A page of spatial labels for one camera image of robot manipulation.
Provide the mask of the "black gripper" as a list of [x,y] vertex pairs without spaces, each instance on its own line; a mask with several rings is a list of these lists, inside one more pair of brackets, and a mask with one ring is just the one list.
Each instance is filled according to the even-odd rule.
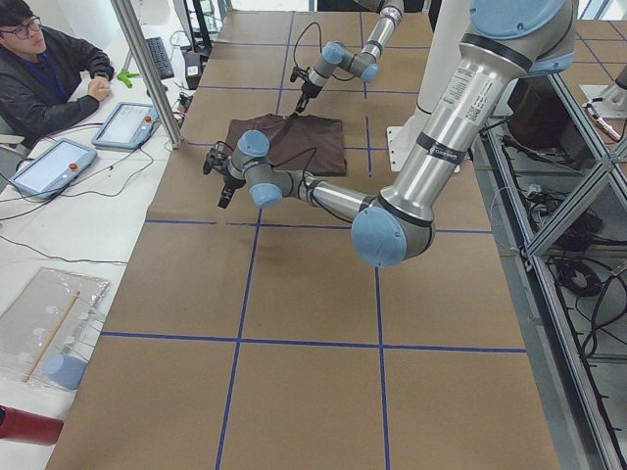
[[290,81],[294,83],[298,79],[302,79],[303,83],[301,85],[301,98],[295,109],[296,114],[302,113],[307,108],[310,99],[316,98],[321,91],[321,86],[315,82],[317,73],[313,68],[302,69],[294,66],[290,74]]
[[203,163],[203,173],[205,175],[215,170],[222,176],[225,185],[221,189],[217,203],[217,206],[221,209],[227,209],[234,195],[234,190],[244,186],[243,177],[234,176],[229,170],[232,154],[233,149],[229,144],[224,141],[217,141],[210,148]]

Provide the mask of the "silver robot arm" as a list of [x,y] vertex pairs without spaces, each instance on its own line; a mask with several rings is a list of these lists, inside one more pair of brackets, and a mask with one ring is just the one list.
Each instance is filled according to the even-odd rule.
[[401,0],[356,1],[357,5],[379,15],[378,20],[359,53],[349,50],[339,41],[329,41],[320,50],[317,61],[306,69],[294,65],[290,81],[303,80],[301,97],[295,113],[302,113],[309,102],[318,96],[328,79],[337,69],[370,83],[378,74],[378,61],[384,48],[399,27],[405,13],[405,2]]
[[574,56],[578,5],[574,1],[445,1],[435,23],[431,60],[458,43],[458,63],[426,121],[410,121],[410,146],[401,170],[377,196],[340,187],[305,170],[269,162],[268,138],[242,134],[233,150],[210,151],[203,171],[224,185],[219,205],[247,188],[265,209],[292,197],[351,222],[360,257],[391,266],[424,253],[435,229],[433,206],[471,144],[514,80],[567,69]]

